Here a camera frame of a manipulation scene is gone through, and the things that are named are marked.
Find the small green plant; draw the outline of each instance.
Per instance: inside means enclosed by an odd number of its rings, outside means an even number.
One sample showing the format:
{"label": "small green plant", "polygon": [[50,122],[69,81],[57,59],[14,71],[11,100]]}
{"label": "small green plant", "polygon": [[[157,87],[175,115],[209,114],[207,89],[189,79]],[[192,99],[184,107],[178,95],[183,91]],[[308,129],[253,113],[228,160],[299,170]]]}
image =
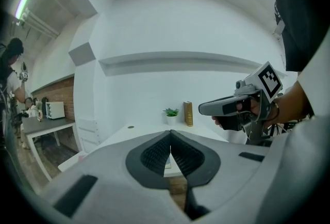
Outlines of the small green plant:
{"label": "small green plant", "polygon": [[168,117],[176,117],[179,114],[179,109],[172,110],[170,108],[167,108],[166,110],[163,110],[166,112],[166,116]]}

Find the black rectangular strip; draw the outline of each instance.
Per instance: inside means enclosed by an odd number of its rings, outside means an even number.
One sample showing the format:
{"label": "black rectangular strip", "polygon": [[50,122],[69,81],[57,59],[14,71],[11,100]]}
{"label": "black rectangular strip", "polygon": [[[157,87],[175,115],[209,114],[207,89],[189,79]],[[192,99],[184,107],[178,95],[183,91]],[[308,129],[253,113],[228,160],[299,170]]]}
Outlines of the black rectangular strip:
{"label": "black rectangular strip", "polygon": [[262,162],[264,159],[263,155],[254,154],[250,152],[241,152],[240,154],[238,154],[238,156],[244,157],[246,159],[254,160],[257,162]]}
{"label": "black rectangular strip", "polygon": [[96,177],[84,175],[56,202],[54,208],[71,218],[96,181]]}

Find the brick wall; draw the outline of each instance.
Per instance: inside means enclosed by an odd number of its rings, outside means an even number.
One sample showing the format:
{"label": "brick wall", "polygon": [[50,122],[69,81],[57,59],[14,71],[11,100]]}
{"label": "brick wall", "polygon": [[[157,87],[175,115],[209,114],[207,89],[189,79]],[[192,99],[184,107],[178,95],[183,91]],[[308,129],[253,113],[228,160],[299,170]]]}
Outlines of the brick wall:
{"label": "brick wall", "polygon": [[64,79],[37,90],[33,92],[32,95],[40,101],[43,97],[47,97],[49,102],[64,102],[65,117],[68,119],[74,119],[73,81],[74,77]]}

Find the black sleeve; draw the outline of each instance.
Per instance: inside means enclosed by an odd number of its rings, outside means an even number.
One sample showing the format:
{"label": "black sleeve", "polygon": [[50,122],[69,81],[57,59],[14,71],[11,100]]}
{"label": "black sleeve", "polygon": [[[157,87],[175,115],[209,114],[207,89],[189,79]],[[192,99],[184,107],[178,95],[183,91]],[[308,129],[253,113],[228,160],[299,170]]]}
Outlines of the black sleeve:
{"label": "black sleeve", "polygon": [[287,71],[302,71],[320,46],[329,26],[328,11],[320,0],[276,0],[285,24],[282,33]]}

